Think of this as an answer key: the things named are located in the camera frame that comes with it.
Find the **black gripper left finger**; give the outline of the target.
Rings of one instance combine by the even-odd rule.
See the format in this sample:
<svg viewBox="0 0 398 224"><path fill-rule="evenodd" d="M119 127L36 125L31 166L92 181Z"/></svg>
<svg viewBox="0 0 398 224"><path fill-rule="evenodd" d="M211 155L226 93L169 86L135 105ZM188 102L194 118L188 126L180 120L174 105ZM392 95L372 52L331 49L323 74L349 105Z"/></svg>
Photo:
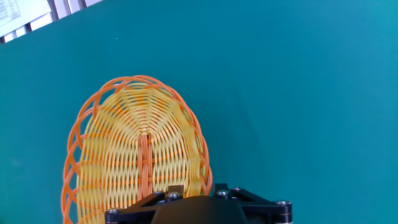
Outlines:
<svg viewBox="0 0 398 224"><path fill-rule="evenodd" d="M184 198L183 185L170 185L166 191L155 191L128 208L110 208L104 213L105 224L150 223L164 204Z"/></svg>

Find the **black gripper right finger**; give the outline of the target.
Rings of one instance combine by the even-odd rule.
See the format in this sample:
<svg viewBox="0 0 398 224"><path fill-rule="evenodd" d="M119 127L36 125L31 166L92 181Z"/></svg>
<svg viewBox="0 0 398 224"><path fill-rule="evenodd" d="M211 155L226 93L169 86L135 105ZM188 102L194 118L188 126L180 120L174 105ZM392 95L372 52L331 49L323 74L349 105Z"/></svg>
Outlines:
<svg viewBox="0 0 398 224"><path fill-rule="evenodd" d="M291 201L273 202L243 188L229 188L227 184L215 184L213 197L234 202L242 210L248 223L292 224Z"/></svg>

